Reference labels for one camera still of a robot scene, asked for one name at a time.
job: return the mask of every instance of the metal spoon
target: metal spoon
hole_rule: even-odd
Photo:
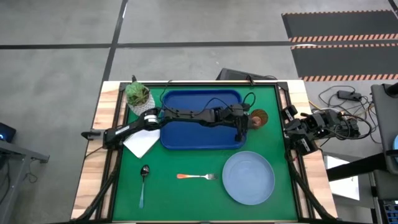
[[[141,168],[141,177],[142,177],[142,189],[141,189],[141,198],[139,199],[139,208],[144,208],[144,184],[145,184],[145,177],[149,174],[149,166],[144,165]]]

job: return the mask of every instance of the green tablecloth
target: green tablecloth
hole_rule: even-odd
[[[163,87],[150,88],[156,106]],[[124,148],[119,184],[114,207],[114,221],[215,221],[215,220],[287,220],[297,219],[287,162],[279,110],[273,86],[209,86],[168,87],[170,90],[234,89],[244,97],[253,91],[257,100],[253,109],[264,109],[268,123],[259,130],[249,130],[240,149],[207,151],[170,151],[159,141],[142,159]],[[128,122],[137,119],[130,112]],[[182,174],[216,173],[221,176],[224,163],[233,154],[254,151],[264,156],[275,173],[272,195],[259,205],[242,205],[234,201],[223,186],[222,178],[177,179]],[[144,208],[138,207],[142,178],[140,169],[150,166],[146,178]]]

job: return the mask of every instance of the gray floor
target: gray floor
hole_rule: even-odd
[[[0,0],[0,45],[110,43],[121,0]],[[130,0],[119,42],[287,40],[284,12],[390,9],[387,0]],[[48,153],[32,164],[39,180],[26,183],[12,223],[49,223],[70,217],[108,49],[0,50],[0,122],[18,130],[15,143]],[[288,47],[118,49],[110,80],[213,80],[228,67],[297,79]],[[349,83],[369,93],[372,83]],[[336,83],[307,83],[314,103]],[[326,151],[367,156],[368,139],[330,141]],[[360,215],[341,208],[352,220]]]

